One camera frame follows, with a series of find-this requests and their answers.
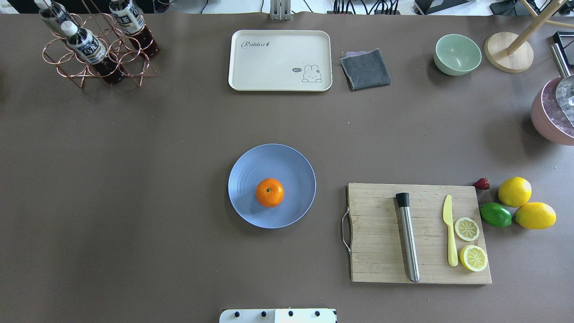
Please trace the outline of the green lime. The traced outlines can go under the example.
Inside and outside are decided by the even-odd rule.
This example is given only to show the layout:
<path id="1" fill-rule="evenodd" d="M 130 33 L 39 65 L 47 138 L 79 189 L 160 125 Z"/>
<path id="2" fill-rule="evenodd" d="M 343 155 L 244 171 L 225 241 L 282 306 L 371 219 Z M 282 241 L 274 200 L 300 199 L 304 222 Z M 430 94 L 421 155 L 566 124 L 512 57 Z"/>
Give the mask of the green lime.
<path id="1" fill-rule="evenodd" d="M 503 205 L 495 202 L 480 205 L 479 211 L 482 219 L 495 227 L 508 227 L 513 220 L 510 211 Z"/>

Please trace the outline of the lemon slice two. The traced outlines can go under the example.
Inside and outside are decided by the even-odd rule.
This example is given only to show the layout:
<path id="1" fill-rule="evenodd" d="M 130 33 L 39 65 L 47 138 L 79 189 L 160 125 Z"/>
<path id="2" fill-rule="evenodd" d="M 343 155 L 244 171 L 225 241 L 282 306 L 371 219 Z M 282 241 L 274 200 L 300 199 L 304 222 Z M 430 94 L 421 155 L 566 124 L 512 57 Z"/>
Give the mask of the lemon slice two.
<path id="1" fill-rule="evenodd" d="M 464 268 L 473 272 L 480 272 L 488 265 L 486 252 L 476 245 L 461 248 L 459 259 Z"/>

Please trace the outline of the orange fruit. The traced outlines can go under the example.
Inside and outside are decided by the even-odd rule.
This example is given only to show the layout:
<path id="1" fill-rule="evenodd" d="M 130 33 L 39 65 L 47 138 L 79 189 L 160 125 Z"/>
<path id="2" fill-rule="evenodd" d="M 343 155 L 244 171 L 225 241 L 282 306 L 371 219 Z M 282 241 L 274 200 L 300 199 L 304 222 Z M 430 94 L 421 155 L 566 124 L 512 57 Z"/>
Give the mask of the orange fruit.
<path id="1" fill-rule="evenodd" d="M 264 207 L 276 207 L 281 204 L 284 193 L 283 185 L 274 178 L 266 178 L 256 187 L 256 199 Z"/>

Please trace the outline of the tea bottle two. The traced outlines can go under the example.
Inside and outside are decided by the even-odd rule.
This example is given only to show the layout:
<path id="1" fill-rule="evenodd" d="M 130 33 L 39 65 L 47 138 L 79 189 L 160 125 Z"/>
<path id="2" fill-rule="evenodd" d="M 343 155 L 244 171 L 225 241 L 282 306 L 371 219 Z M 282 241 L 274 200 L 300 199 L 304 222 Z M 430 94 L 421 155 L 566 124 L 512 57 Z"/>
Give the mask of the tea bottle two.
<path id="1" fill-rule="evenodd" d="M 159 47 L 133 0 L 111 0 L 109 10 L 135 49 L 140 49 L 148 57 L 158 53 Z"/>

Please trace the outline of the wooden mug tree stand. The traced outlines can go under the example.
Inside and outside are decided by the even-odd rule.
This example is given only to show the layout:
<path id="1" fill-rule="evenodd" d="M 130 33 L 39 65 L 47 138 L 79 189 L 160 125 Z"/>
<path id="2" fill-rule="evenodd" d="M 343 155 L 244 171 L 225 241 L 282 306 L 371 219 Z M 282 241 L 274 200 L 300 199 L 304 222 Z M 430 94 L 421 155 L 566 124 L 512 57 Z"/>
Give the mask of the wooden mug tree stand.
<path id="1" fill-rule="evenodd" d="M 564 4 L 565 0 L 552 0 L 539 14 L 537 14 L 525 0 L 521 3 L 526 6 L 533 20 L 529 26 L 520 34 L 502 31 L 491 35 L 485 42 L 484 53 L 490 63 L 496 68 L 510 73 L 518 73 L 527 70 L 534 59 L 534 52 L 527 42 L 529 37 L 537 31 L 543 24 L 551 24 L 558 27 L 573 29 L 572 23 L 550 21 Z"/>

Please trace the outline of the pink bowl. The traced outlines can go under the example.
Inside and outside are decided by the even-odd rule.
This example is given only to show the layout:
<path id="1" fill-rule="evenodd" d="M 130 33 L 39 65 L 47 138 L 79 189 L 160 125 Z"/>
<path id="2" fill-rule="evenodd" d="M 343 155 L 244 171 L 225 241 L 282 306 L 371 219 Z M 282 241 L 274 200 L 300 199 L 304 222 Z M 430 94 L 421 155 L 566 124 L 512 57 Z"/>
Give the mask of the pink bowl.
<path id="1" fill-rule="evenodd" d="M 531 105 L 531 120 L 535 129 L 538 131 L 540 135 L 542 135 L 543 137 L 545 137 L 545 139 L 548 139 L 551 142 L 566 146 L 573 146 L 574 139 L 562 133 L 560 130 L 557 130 L 551 124 L 549 118 L 545 114 L 542 101 L 543 89 L 544 86 L 535 96 Z"/>

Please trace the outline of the red strawberry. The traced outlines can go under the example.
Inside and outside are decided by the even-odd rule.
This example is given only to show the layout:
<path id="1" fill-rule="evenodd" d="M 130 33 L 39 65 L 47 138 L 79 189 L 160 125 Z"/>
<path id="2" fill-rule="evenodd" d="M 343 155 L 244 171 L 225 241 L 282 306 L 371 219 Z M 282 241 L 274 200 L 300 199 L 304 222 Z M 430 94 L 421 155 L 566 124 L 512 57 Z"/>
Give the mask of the red strawberry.
<path id="1" fill-rule="evenodd" d="M 490 180 L 488 178 L 480 178 L 473 186 L 480 190 L 488 190 L 490 188 Z"/>

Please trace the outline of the grey folded cloth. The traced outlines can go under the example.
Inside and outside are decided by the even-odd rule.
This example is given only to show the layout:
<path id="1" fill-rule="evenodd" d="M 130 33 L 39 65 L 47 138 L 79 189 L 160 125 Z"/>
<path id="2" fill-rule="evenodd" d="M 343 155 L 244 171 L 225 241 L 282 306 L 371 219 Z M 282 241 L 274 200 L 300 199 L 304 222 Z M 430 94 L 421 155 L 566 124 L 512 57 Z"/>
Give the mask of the grey folded cloth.
<path id="1" fill-rule="evenodd" d="M 339 59 L 353 91 L 391 84 L 391 77 L 379 48 L 346 52 Z"/>

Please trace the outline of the yellow lemon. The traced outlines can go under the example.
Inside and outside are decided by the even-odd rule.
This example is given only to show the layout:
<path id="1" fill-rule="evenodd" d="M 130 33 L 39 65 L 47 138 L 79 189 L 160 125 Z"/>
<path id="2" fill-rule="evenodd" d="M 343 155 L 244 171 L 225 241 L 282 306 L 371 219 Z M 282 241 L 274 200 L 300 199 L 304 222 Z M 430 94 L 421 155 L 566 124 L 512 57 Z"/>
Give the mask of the yellow lemon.
<path id="1" fill-rule="evenodd" d="M 545 229 L 555 224 L 557 215 L 548 204 L 527 202 L 515 211 L 514 218 L 519 225 L 527 229 Z"/>
<path id="2" fill-rule="evenodd" d="M 532 186 L 528 180 L 521 177 L 512 177 L 505 180 L 499 190 L 498 198 L 502 204 L 510 207 L 521 207 L 529 202 Z"/>

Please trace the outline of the wooden cutting board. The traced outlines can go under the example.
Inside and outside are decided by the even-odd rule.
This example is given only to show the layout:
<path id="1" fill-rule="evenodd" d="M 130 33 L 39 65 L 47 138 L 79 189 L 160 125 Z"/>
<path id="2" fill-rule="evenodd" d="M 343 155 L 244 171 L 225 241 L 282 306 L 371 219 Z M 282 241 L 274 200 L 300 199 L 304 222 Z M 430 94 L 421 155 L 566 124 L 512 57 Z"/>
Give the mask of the wooden cutting board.
<path id="1" fill-rule="evenodd" d="M 468 217 L 482 228 L 475 188 L 451 185 L 350 183 L 350 268 L 353 282 L 409 284 L 396 194 L 407 192 L 421 284 L 491 284 L 490 269 L 480 272 L 447 261 L 448 230 L 443 222 L 446 196 L 453 220 Z"/>

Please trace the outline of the yellow plastic knife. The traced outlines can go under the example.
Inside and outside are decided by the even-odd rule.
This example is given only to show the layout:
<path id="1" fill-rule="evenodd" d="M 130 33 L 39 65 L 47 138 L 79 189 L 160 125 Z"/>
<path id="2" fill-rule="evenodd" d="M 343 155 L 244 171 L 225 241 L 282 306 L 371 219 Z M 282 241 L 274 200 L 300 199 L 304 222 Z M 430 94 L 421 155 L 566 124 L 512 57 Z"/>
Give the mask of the yellow plastic knife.
<path id="1" fill-rule="evenodd" d="M 453 227 L 452 196 L 447 195 L 443 204 L 443 222 L 447 226 L 447 260 L 450 266 L 458 265 L 457 245 Z"/>

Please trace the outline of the yellow lemon upper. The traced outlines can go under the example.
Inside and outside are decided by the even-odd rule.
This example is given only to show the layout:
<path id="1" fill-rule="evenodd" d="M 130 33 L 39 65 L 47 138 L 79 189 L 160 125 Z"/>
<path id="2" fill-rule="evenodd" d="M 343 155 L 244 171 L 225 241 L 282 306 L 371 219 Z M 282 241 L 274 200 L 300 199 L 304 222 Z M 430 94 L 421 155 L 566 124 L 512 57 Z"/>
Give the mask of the yellow lemon upper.
<path id="1" fill-rule="evenodd" d="M 505 180 L 499 190 L 498 198 L 502 204 L 510 207 L 521 207 L 529 202 L 532 186 L 528 180 L 521 177 L 512 177 Z"/>

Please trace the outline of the blue plate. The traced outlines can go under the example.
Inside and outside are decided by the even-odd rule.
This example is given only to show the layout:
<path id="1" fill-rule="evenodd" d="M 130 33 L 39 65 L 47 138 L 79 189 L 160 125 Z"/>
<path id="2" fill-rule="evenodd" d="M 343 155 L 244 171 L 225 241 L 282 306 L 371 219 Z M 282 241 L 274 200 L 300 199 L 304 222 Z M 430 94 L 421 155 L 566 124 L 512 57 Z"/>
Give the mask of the blue plate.
<path id="1" fill-rule="evenodd" d="M 256 199 L 256 186 L 266 178 L 281 182 L 285 197 L 276 207 Z M 316 176 L 299 151 L 283 144 L 263 144 L 244 153 L 228 178 L 228 195 L 235 211 L 248 223 L 266 229 L 287 227 L 310 209 L 316 194 Z"/>

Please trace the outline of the clear ice cubes pile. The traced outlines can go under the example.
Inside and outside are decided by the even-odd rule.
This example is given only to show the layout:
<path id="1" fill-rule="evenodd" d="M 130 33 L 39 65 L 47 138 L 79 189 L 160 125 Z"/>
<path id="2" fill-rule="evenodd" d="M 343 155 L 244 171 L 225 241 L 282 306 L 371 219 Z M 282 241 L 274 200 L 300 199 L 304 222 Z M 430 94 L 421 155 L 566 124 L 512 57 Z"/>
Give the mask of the clear ice cubes pile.
<path id="1" fill-rule="evenodd" d="M 573 137 L 574 129 L 572 123 L 568 120 L 562 108 L 558 104 L 555 91 L 560 82 L 560 78 L 555 78 L 548 82 L 543 89 L 542 101 L 543 109 L 551 124 L 562 133 Z"/>

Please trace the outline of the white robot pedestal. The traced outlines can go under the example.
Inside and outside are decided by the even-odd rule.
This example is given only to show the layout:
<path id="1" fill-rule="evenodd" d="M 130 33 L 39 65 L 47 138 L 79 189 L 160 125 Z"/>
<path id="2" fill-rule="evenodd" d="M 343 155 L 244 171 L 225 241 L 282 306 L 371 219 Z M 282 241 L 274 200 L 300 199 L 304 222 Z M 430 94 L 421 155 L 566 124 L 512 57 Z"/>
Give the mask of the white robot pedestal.
<path id="1" fill-rule="evenodd" d="M 335 309 L 227 309 L 222 311 L 220 323 L 336 323 Z"/>

